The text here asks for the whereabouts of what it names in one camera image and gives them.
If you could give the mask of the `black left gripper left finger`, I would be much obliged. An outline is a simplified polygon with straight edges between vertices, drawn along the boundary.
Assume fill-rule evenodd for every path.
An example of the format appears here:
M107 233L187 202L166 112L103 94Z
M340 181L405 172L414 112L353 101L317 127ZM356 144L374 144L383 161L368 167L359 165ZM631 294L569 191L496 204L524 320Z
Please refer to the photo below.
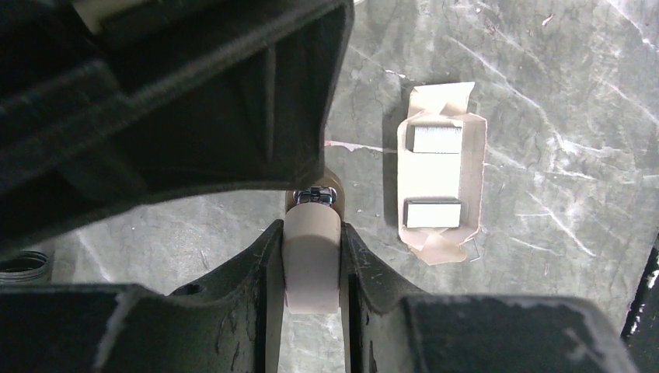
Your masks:
M6 285L3 372L275 372L282 221L165 296L137 284Z

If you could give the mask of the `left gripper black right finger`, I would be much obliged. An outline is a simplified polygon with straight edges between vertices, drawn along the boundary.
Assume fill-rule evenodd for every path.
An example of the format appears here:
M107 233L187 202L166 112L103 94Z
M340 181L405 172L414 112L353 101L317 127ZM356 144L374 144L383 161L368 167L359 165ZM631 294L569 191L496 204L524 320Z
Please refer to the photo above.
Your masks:
M433 295L341 227L349 372L635 372L599 309L537 295Z

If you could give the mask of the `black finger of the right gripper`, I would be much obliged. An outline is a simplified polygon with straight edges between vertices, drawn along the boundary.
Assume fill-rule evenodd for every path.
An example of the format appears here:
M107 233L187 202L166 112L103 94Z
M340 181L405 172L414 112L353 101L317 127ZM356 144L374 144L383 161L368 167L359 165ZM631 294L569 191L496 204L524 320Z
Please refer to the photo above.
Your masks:
M351 1L3 1L1 250L323 172Z

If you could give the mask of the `brown stapler base part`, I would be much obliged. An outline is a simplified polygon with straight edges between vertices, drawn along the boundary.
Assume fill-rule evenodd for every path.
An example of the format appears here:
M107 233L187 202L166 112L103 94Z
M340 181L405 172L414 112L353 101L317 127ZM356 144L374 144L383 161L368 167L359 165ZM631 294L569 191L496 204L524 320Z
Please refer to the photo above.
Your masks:
M285 194L281 255L290 313L338 312L344 212L343 184L329 168L311 186Z

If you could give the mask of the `white staple box tray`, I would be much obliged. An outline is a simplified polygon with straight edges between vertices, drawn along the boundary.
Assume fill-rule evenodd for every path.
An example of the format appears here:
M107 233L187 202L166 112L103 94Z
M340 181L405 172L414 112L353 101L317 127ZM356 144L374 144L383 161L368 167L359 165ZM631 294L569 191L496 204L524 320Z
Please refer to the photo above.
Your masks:
M474 82L419 85L412 89L407 117L397 128L397 226L400 240L433 266L466 259L463 245L479 232L483 200L487 121L469 111ZM459 154L411 151L413 126L462 128ZM454 200L462 205L456 228L407 228L408 200Z

